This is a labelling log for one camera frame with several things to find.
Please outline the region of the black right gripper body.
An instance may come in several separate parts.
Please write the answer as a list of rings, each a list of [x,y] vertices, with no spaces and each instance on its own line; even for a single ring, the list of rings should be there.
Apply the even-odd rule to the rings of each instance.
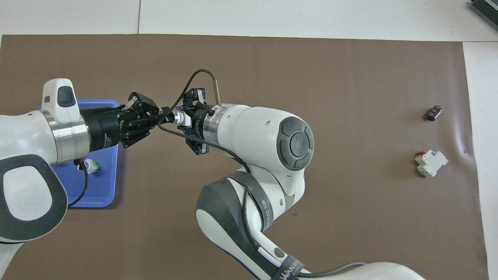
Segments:
[[[190,110],[192,112],[191,117],[191,128],[193,130],[193,135],[196,138],[205,139],[204,138],[204,121],[206,116],[212,116],[214,111],[212,110],[213,106],[207,104],[196,104]]]

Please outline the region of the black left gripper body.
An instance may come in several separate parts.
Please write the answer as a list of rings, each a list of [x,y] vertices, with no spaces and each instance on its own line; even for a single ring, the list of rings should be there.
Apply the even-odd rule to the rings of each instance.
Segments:
[[[97,151],[117,145],[125,139],[126,118],[118,117],[124,106],[115,108],[107,106],[80,109],[89,131],[89,150]]]

